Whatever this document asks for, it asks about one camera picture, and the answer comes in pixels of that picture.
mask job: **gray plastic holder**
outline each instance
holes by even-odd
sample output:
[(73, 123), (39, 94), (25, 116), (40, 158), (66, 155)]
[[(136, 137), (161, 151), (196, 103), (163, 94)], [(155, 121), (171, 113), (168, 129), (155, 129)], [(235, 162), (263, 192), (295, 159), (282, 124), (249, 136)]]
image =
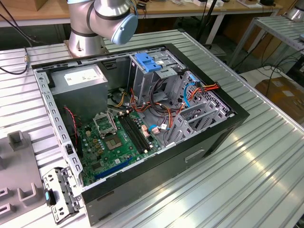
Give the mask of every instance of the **gray plastic holder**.
[(0, 225), (45, 203), (29, 134), (0, 139), (0, 180)]

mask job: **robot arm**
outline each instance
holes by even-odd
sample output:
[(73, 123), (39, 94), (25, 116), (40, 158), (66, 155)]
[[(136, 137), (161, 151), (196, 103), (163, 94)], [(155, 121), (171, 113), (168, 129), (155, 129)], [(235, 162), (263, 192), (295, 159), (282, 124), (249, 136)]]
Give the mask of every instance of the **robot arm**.
[(138, 18), (130, 13), (129, 0), (67, 0), (71, 18), (70, 51), (78, 57), (103, 53), (103, 39), (127, 43)]
[(298, 0), (294, 7), (289, 10), (285, 16), (295, 22), (304, 20), (304, 0)]

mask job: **workbench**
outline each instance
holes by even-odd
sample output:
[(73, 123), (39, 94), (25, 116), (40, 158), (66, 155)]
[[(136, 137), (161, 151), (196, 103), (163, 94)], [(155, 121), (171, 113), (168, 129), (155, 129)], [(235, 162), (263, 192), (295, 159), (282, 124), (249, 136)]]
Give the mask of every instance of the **workbench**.
[[(53, 25), (53, 24), (68, 24), (70, 23), (70, 15), (66, 0), (48, 0), (43, 7), (37, 11), (28, 11), (18, 8), (7, 7), (10, 13), (20, 26), (31, 25)], [(271, 16), (277, 15), (282, 8), (280, 5), (275, 7), (263, 6), (261, 8), (248, 8), (236, 0), (224, 3), (223, 7), (215, 7), (212, 15), (217, 15), (210, 35), (206, 44), (211, 44), (218, 29), (221, 25), (224, 16), (228, 14), (247, 14), (247, 13), (266, 13), (271, 12)], [(147, 13), (138, 9), (139, 18), (175, 18), (175, 17), (190, 17), (202, 16), (204, 7), (199, 7), (193, 3), (186, 2), (184, 5), (176, 5), (170, 0), (165, 2), (149, 1), (147, 2)], [(4, 9), (0, 8), (0, 13), (7, 15)], [(0, 19), (0, 27), (9, 27), (9, 24)]]
[[(110, 52), (173, 43), (250, 116), (209, 157), (108, 216), (95, 227), (293, 227), (304, 213), (304, 129), (207, 49), (178, 30), (134, 35)], [(64, 44), (28, 49), (33, 64), (69, 59)], [(0, 66), (23, 69), (24, 50), (0, 52)], [(65, 167), (33, 72), (0, 73), (0, 137), (30, 134), (40, 175)], [(55, 227), (45, 205), (2, 225)], [(88, 227), (84, 208), (60, 227)]]
[[(242, 39), (232, 54), (229, 62), (230, 67), (234, 64), (246, 40), (255, 27), (260, 27), (262, 31), (253, 42), (252, 48), (254, 48), (259, 43), (265, 33), (270, 33), (280, 41), (287, 44), (289, 47), (292, 47), (296, 51), (304, 53), (304, 41), (300, 39), (300, 35), (304, 34), (304, 21), (294, 22), (285, 16), (254, 18), (252, 19), (250, 25), (248, 26), (246, 32), (244, 33)], [(284, 57), (288, 46), (282, 50), (280, 55), (282, 58)]]

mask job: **sticker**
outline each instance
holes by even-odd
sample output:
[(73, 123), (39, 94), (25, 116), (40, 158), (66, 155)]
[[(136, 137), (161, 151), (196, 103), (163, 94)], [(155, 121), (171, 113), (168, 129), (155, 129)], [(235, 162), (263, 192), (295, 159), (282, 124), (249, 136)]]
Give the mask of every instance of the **sticker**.
[(290, 92), (289, 90), (285, 90), (282, 91), (286, 96), (294, 96), (294, 94), (292, 92)]
[(167, 125), (163, 123), (163, 124), (160, 126), (160, 128), (166, 130), (166, 129), (167, 129)]
[(99, 78), (100, 76), (94, 71), (94, 69), (82, 70), (65, 75), (66, 82), (69, 86), (92, 81)]
[(277, 87), (283, 86), (283, 84), (281, 82), (274, 81), (272, 83), (275, 84)]

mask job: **aluminum profile table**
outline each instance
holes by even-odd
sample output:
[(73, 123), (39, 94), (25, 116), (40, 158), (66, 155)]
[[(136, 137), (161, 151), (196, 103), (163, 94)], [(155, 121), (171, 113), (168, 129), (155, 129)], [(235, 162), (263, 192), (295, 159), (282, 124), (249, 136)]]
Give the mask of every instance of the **aluminum profile table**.
[(253, 18), (232, 54), (229, 62), (230, 67), (234, 64), (255, 26), (260, 27), (262, 31), (257, 36), (250, 50), (258, 44), (265, 32), (270, 33), (297, 51), (304, 49), (304, 42), (300, 40), (300, 35), (304, 34), (304, 22), (294, 22), (284, 16)]
[[(292, 227), (304, 213), (304, 129), (188, 34), (135, 35), (110, 51), (173, 43), (242, 105), (249, 118), (205, 160), (94, 227)], [(29, 48), (33, 63), (71, 58), (63, 44)], [(0, 66), (23, 68), (24, 50), (0, 52)], [(0, 137), (26, 131), (40, 175), (66, 166), (33, 73), (0, 73)], [(84, 208), (60, 227), (88, 227)], [(2, 227), (55, 227), (43, 205)]]

